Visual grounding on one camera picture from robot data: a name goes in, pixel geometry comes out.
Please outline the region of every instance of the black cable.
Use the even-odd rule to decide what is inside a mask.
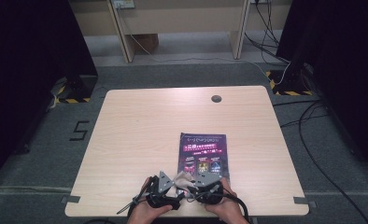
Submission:
[[[302,104],[302,103],[315,103],[319,102],[320,100],[307,100],[307,101],[294,101],[294,102],[287,102],[287,103],[281,103],[281,104],[275,104],[273,106],[279,106],[279,105],[293,105],[293,104]]]
[[[158,177],[156,175],[154,177],[150,176],[149,177],[149,182],[147,182],[147,184],[144,186],[144,188],[142,188],[140,190],[140,192],[137,194],[137,196],[134,197],[133,200],[130,203],[126,204],[123,208],[121,208],[121,210],[118,211],[117,214],[120,214],[120,213],[124,212],[126,209],[129,208],[128,216],[127,216],[129,218],[129,216],[132,214],[135,206],[138,205],[139,203],[144,202],[144,201],[139,201],[139,200],[140,200],[141,197],[143,197],[143,193],[152,184],[152,182],[155,180],[155,178],[158,178]]]
[[[248,41],[250,41],[250,43],[251,43],[254,47],[256,47],[257,49],[260,49],[260,50],[262,51],[262,53],[263,53],[263,52],[265,52],[265,53],[269,54],[270,56],[272,56],[272,57],[274,57],[274,58],[276,58],[276,59],[280,60],[280,61],[281,61],[281,62],[283,62],[283,63],[285,63],[285,64],[278,64],[278,63],[269,63],[269,64],[272,64],[272,65],[279,65],[279,66],[287,66],[288,61],[286,61],[285,59],[282,59],[282,58],[280,58],[280,57],[277,57],[274,53],[272,53],[272,52],[271,52],[271,51],[269,51],[268,49],[264,48],[264,47],[262,46],[262,44],[260,44],[260,43],[258,43],[258,42],[256,42],[256,41],[254,41],[254,40],[252,40],[250,37],[248,37],[248,34],[246,34],[246,33],[245,33],[245,36],[246,36],[246,38],[248,39]]]
[[[236,203],[238,203],[240,206],[242,206],[243,208],[243,212],[245,213],[243,215],[243,217],[245,218],[245,220],[248,222],[248,223],[251,223],[250,222],[250,218],[248,216],[248,207],[246,206],[246,204],[240,200],[238,197],[235,197],[234,195],[232,195],[231,193],[229,194],[216,194],[216,193],[212,193],[210,195],[213,195],[213,196],[219,196],[219,197],[225,197],[225,198],[228,198]]]
[[[271,30],[271,28],[270,28],[270,26],[272,27],[272,23],[271,23],[271,7],[272,7],[272,5],[270,5],[270,1],[269,0],[267,0],[267,2],[268,2],[268,17],[269,17],[269,21],[268,21],[268,24],[266,23],[266,21],[265,21],[265,19],[263,18],[263,15],[261,14],[261,12],[260,12],[260,10],[259,10],[259,8],[258,8],[258,4],[256,4],[256,9],[257,9],[257,12],[260,14],[260,17],[261,17],[261,19],[262,19],[262,22],[263,22],[263,24],[265,25],[265,27],[266,27],[266,30],[265,30],[265,34],[266,35],[268,35],[268,37],[269,38],[271,38],[274,42],[275,42],[275,44],[277,44],[278,45],[278,41],[277,41],[277,39],[276,39],[276,37],[275,37],[275,35],[274,35],[274,31],[272,31]]]
[[[332,183],[339,192],[341,192],[341,194],[353,205],[353,207],[356,208],[356,210],[360,213],[360,215],[363,217],[363,219],[365,220],[365,222],[368,223],[368,218],[367,216],[360,210],[360,208],[352,201],[352,199],[350,199],[349,196],[347,196],[347,194],[335,183],[333,182],[333,180],[323,171],[323,169],[321,169],[321,167],[318,165],[318,162],[315,160],[315,158],[313,157],[312,153],[309,151],[309,148],[307,147],[305,141],[304,141],[304,137],[303,137],[303,132],[302,132],[302,120],[304,119],[304,115],[312,108],[312,106],[314,106],[315,104],[317,104],[319,101],[313,103],[312,105],[310,105],[305,112],[302,114],[302,116],[300,117],[300,122],[298,123],[298,132],[300,134],[300,138],[301,138],[301,142],[304,145],[304,148],[306,150],[306,153],[308,154],[309,158],[312,160],[312,162],[316,165],[316,167],[318,168],[318,170],[330,181],[330,183]]]
[[[310,120],[310,119],[324,118],[324,117],[327,117],[327,116],[330,116],[330,115],[329,114],[325,114],[325,115],[308,117],[307,119],[305,119],[305,121]],[[291,122],[288,122],[288,123],[285,123],[285,124],[280,125],[280,128],[287,128],[287,127],[290,127],[292,125],[296,125],[296,124],[299,124],[299,123],[300,123],[299,120],[291,121]]]

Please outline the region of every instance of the metal bracket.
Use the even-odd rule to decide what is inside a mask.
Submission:
[[[160,171],[160,180],[159,180],[159,188],[158,192],[162,193],[167,189],[172,188],[175,185],[175,182],[167,176],[164,171]]]
[[[221,180],[221,175],[216,175],[212,173],[201,173],[198,175],[198,178],[195,181],[195,187],[206,187],[217,181]]]

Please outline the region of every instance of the magazine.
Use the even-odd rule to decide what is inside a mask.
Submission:
[[[197,179],[201,173],[209,172],[221,175],[229,181],[226,135],[182,133],[177,173],[181,171],[191,174],[193,179]]]

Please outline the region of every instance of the person's right hand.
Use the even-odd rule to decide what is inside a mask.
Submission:
[[[223,177],[221,179],[222,186],[224,187],[224,194],[232,194],[237,197],[236,193],[231,189],[227,179]],[[208,212],[212,212],[219,217],[219,220],[226,222],[227,224],[248,224],[245,218],[242,216],[239,204],[223,197],[221,202],[217,204],[207,204],[205,209]]]

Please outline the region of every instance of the wooden table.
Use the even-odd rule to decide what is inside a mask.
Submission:
[[[251,216],[308,213],[294,203],[304,193],[266,89],[242,86],[109,91],[72,189],[79,202],[66,214],[114,217],[146,177],[173,178],[181,133],[226,134],[231,185]],[[165,216],[214,215],[183,200]]]

